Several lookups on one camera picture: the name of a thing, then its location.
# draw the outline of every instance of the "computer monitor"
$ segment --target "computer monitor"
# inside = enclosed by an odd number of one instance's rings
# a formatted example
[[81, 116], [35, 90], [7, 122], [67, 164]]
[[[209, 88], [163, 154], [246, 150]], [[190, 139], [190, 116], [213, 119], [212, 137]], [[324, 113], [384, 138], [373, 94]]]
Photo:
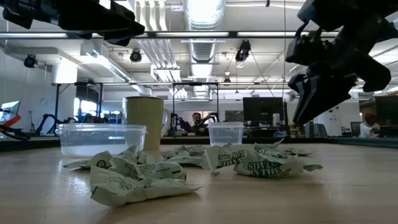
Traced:
[[284, 120], [284, 104], [281, 97], [244, 97], [243, 117], [245, 121], [272, 121], [274, 113]]
[[398, 96], [377, 96], [375, 101], [377, 119], [398, 124]]
[[361, 123], [362, 122], [351, 122], [351, 134], [353, 137], [359, 137], [361, 134]]
[[3, 103], [1, 105], [2, 112], [0, 112], [0, 122], [6, 122], [17, 116], [20, 101]]

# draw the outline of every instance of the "robotic arm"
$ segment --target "robotic arm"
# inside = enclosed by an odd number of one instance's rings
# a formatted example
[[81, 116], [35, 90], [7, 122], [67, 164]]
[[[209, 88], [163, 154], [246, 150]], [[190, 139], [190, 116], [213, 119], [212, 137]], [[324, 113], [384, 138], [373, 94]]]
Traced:
[[110, 1], [110, 9], [100, 0], [0, 0], [3, 18], [26, 29], [33, 20], [55, 24], [70, 35], [91, 39], [93, 33], [115, 45], [127, 46], [131, 37], [141, 35], [145, 27], [135, 22], [135, 14]]
[[[42, 120], [42, 122], [40, 123], [39, 127], [36, 129], [36, 132], [35, 132], [36, 135], [40, 136], [40, 133], [41, 133], [42, 130], [43, 130], [43, 125], [44, 125], [45, 121], [47, 120], [47, 118], [52, 118], [52, 119], [54, 119], [54, 123], [57, 123], [57, 124], [69, 124], [69, 123], [71, 123], [71, 121], [72, 121], [73, 123], [76, 122], [76, 120], [75, 120], [74, 118], [68, 118], [68, 119], [66, 119], [66, 120], [60, 121], [60, 120], [58, 120], [58, 119], [55, 119], [55, 116], [52, 115], [52, 114], [45, 114], [45, 115], [43, 115], [43, 120]], [[47, 132], [47, 134], [50, 134], [50, 133], [53, 131], [52, 129], [53, 129], [53, 128], [51, 128], [51, 129]]]
[[[398, 11], [393, 0], [307, 0], [298, 13], [304, 25], [290, 43], [286, 62], [308, 66], [306, 74], [294, 75], [288, 86], [300, 94], [293, 121], [304, 124], [333, 106], [350, 99], [358, 78], [365, 92], [383, 90], [391, 80], [388, 68], [369, 52], [377, 42], [398, 37], [385, 17]], [[320, 28], [301, 35], [313, 21]], [[323, 30], [342, 27], [333, 42], [321, 40]]]

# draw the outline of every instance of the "clear plastic tub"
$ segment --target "clear plastic tub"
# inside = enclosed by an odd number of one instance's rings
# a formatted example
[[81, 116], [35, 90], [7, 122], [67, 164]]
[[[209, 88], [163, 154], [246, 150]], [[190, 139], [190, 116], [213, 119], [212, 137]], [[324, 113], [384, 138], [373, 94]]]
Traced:
[[243, 122], [218, 122], [209, 124], [211, 146], [242, 144]]
[[61, 124], [57, 134], [62, 154], [92, 157], [103, 151], [116, 155], [133, 145], [141, 151], [146, 130], [146, 126], [130, 124]]

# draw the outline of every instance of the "person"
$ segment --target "person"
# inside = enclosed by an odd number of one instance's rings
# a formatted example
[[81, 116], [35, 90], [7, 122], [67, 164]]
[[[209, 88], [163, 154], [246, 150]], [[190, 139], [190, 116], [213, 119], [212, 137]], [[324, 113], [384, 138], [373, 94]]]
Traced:
[[374, 131], [380, 130], [380, 125], [376, 123], [376, 115], [371, 113], [365, 114], [365, 122], [359, 125], [359, 129], [361, 133], [359, 134], [360, 138], [376, 138], [378, 134], [375, 134]]
[[199, 124], [199, 121], [201, 120], [201, 115], [200, 115], [200, 113], [194, 112], [194, 113], [192, 114], [192, 120], [193, 120], [193, 123], [195, 124], [195, 125], [193, 126], [194, 132], [195, 132], [197, 135], [200, 135], [200, 134], [204, 133], [204, 132], [205, 132], [206, 126], [205, 126], [205, 124]]

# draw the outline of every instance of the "beige cup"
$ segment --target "beige cup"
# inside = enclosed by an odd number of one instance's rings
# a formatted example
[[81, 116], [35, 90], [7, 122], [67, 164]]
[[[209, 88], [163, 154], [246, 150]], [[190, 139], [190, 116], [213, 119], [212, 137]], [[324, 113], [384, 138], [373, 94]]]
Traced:
[[[160, 138], [170, 126], [170, 112], [163, 107], [163, 100], [151, 96], [132, 96], [123, 99], [123, 113], [127, 124], [147, 126], [144, 151], [161, 160]], [[162, 128], [163, 113], [166, 114]]]

